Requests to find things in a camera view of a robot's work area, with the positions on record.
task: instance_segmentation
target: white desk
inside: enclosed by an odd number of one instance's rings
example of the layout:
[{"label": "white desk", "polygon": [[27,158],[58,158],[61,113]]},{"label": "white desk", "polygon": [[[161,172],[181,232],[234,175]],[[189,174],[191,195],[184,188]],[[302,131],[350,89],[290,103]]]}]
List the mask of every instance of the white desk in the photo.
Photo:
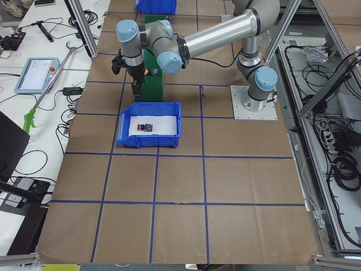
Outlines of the white desk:
[{"label": "white desk", "polygon": [[[98,14],[98,22],[90,27],[92,33],[99,37],[101,33],[101,28],[98,29],[98,25],[102,25],[104,19],[102,15],[107,11],[110,0],[81,0],[81,4],[84,10],[91,10]],[[35,23],[39,20],[46,20],[48,18],[63,18],[63,24],[68,25],[69,11],[64,3],[64,1],[56,1],[56,5],[44,6],[44,7],[34,7],[31,6],[27,15],[20,24],[20,27]],[[50,20],[56,23],[59,23],[60,20]],[[44,23],[43,26],[45,29],[50,31],[55,24]],[[78,39],[75,34],[55,40],[50,42],[45,35],[41,32],[39,27],[36,25],[31,27],[26,27],[23,29],[27,34],[20,45],[17,51],[11,53],[11,56],[8,59],[0,59],[0,67],[11,67],[11,68],[23,68],[28,58],[35,57],[56,57],[62,61],[68,53],[66,48],[66,43],[69,41],[71,46],[78,47],[82,45],[82,41]],[[55,37],[62,37],[70,33],[76,33],[76,29],[65,27],[63,25],[58,25],[56,30],[51,34]],[[9,51],[5,51],[2,54],[3,58],[6,58],[10,55]],[[91,59],[89,58],[84,47],[76,50],[74,52],[74,57],[69,60],[64,69],[74,69],[74,70],[89,70],[91,65]]]},{"label": "white desk", "polygon": [[[8,72],[19,74],[20,68],[0,68],[0,73]],[[62,71],[54,87],[40,104],[42,108],[52,108],[54,105],[54,94],[63,87],[77,85],[84,87],[88,71]],[[14,87],[17,83],[18,77],[0,76],[0,101],[15,95]],[[35,104],[35,99],[29,95],[18,95],[10,100],[0,103],[0,111],[7,115],[18,126],[23,127],[23,116]],[[62,93],[56,95],[56,107],[53,111],[37,110],[34,118],[36,128],[30,129],[30,141],[25,152],[31,150],[42,150],[48,155],[48,162],[46,166],[39,171],[36,177],[48,177],[54,180],[57,179],[63,154],[58,139],[55,135],[55,129],[61,123],[60,115],[68,109],[68,102]],[[67,145],[67,139],[59,136],[64,148]],[[34,152],[25,156],[18,164],[17,169],[23,173],[30,173],[39,169],[45,161],[44,154]],[[52,191],[54,186],[50,186],[49,191]],[[49,201],[49,195],[44,198],[44,203]],[[23,221],[23,216],[13,215],[10,213],[0,212],[0,255],[6,255],[14,237]]]}]

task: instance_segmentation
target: green grabber tool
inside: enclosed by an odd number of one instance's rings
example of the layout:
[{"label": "green grabber tool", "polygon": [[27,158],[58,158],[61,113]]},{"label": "green grabber tool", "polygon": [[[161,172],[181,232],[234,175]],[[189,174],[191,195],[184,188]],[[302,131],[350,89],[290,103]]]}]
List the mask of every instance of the green grabber tool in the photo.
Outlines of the green grabber tool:
[{"label": "green grabber tool", "polygon": [[26,133],[30,132],[30,126],[32,126],[33,128],[35,128],[35,124],[34,124],[34,115],[36,112],[36,108],[38,108],[39,104],[41,103],[41,100],[45,97],[46,94],[49,93],[49,91],[51,90],[55,80],[57,79],[57,77],[60,74],[60,71],[63,69],[63,66],[65,64],[65,62],[68,60],[68,58],[72,55],[72,53],[76,50],[79,49],[80,47],[69,47],[69,42],[67,42],[67,48],[69,49],[69,53],[66,55],[66,57],[64,58],[63,62],[61,63],[61,65],[59,66],[58,70],[55,72],[55,74],[53,75],[53,77],[50,79],[50,81],[47,83],[43,93],[40,95],[39,99],[36,101],[35,105],[33,106],[32,109],[30,109],[29,113],[27,113],[24,116],[24,127],[23,130]]}]

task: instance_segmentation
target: grid of blue tape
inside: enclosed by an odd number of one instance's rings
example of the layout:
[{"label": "grid of blue tape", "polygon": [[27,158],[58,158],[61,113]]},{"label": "grid of blue tape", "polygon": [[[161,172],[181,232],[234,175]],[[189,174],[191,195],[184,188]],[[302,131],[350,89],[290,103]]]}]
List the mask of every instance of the grid of blue tape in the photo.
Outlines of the grid of blue tape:
[{"label": "grid of blue tape", "polygon": [[[224,11],[227,14],[226,10],[226,3],[225,0],[223,0],[224,4]],[[194,16],[194,15],[186,15],[186,14],[177,14],[182,16]],[[197,17],[197,30],[199,30],[199,21],[198,17],[215,17],[218,18],[219,16],[205,16],[205,15],[199,15],[198,14],[198,0],[196,0],[196,17]],[[117,122],[119,121],[119,115],[120,115],[120,108],[122,105],[122,99],[124,96],[125,91],[125,85],[130,84],[130,82],[126,81],[127,73],[124,75],[124,81],[123,82],[107,82],[107,81],[87,81],[87,83],[102,83],[102,84],[122,84],[122,92],[121,92],[121,99],[120,104],[118,107],[118,113],[117,114],[103,114],[103,113],[78,113],[78,115],[102,115],[102,116],[117,116]],[[103,212],[103,206],[104,204],[124,204],[124,205],[134,205],[134,204],[145,204],[145,205],[152,205],[152,220],[151,220],[151,237],[150,237],[150,247],[149,247],[149,263],[152,263],[152,256],[153,256],[153,236],[154,236],[154,228],[155,228],[155,212],[156,212],[156,206],[157,205],[188,205],[188,206],[204,206],[205,210],[205,234],[206,234],[206,260],[207,263],[210,263],[209,258],[209,236],[208,236],[208,206],[266,206],[266,207],[303,207],[304,204],[298,204],[298,203],[216,203],[216,202],[208,202],[207,201],[207,193],[206,193],[206,174],[205,174],[205,159],[206,158],[224,158],[224,159],[293,159],[291,156],[214,156],[214,155],[205,155],[205,147],[204,147],[204,119],[233,119],[233,117],[210,117],[210,116],[203,116],[203,105],[202,105],[202,89],[205,86],[210,87],[229,87],[228,85],[197,85],[197,84],[166,84],[166,85],[182,85],[182,86],[198,86],[199,87],[199,96],[200,96],[200,116],[182,116],[183,118],[198,118],[201,121],[201,142],[202,142],[202,155],[163,155],[160,154],[160,148],[157,148],[157,154],[122,154],[122,153],[113,153],[113,149],[115,146],[116,141],[116,134],[117,134],[117,125],[114,130],[113,135],[113,142],[112,142],[112,148],[111,152],[66,152],[67,155],[73,155],[73,154],[84,154],[84,155],[107,155],[109,156],[109,162],[108,162],[108,168],[107,168],[107,174],[105,177],[104,187],[103,187],[103,195],[101,200],[52,200],[54,203],[96,203],[100,204],[100,211],[98,216],[98,223],[96,227],[96,233],[94,238],[94,245],[93,245],[93,252],[91,255],[91,263],[94,262],[94,257],[96,253],[96,245],[98,241],[98,235],[99,235],[99,229],[100,224],[102,221],[102,212]],[[153,201],[151,202],[130,202],[130,201],[114,201],[114,200],[105,200],[105,192],[107,189],[107,183],[108,183],[108,176],[109,171],[112,163],[112,157],[116,155],[129,155],[129,156],[154,156],[156,157],[156,169],[155,169],[155,178],[154,178],[154,189],[153,189]],[[159,164],[159,157],[193,157],[193,158],[202,158],[202,172],[203,172],[203,188],[204,188],[204,202],[203,203],[174,203],[174,202],[157,202],[156,201],[156,192],[157,192],[157,176],[158,176],[158,164]]]}]

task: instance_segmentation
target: person's foot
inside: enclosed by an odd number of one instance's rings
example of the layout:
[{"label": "person's foot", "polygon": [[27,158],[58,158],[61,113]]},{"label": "person's foot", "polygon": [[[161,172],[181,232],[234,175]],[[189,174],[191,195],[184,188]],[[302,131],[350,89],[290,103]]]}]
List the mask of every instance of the person's foot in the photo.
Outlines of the person's foot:
[{"label": "person's foot", "polygon": [[2,0],[1,4],[4,10],[11,13],[12,16],[17,18],[22,18],[24,16],[21,8],[17,5],[17,3],[14,3],[12,0]]},{"label": "person's foot", "polygon": [[21,0],[21,5],[28,10],[33,2],[34,0]]}]

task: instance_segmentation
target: brown paper surface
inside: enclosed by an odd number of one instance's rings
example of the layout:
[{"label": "brown paper surface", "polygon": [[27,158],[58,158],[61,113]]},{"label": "brown paper surface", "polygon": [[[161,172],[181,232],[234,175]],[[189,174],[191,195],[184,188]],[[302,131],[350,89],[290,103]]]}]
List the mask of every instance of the brown paper surface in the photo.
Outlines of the brown paper surface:
[{"label": "brown paper surface", "polygon": [[[223,1],[178,1],[174,32],[219,22]],[[227,12],[233,10],[226,1]],[[104,31],[144,15],[112,0]],[[232,62],[236,47],[204,55]],[[100,36],[117,53],[116,33]],[[165,75],[164,101],[182,103],[179,147],[116,147],[118,111],[133,103],[132,78],[113,56],[94,59],[37,251],[44,263],[308,264],[317,253],[279,105],[278,121],[236,121],[228,85],[236,65],[191,60]]]},{"label": "brown paper surface", "polygon": [[321,0],[333,24],[361,25],[361,2],[359,0]]}]

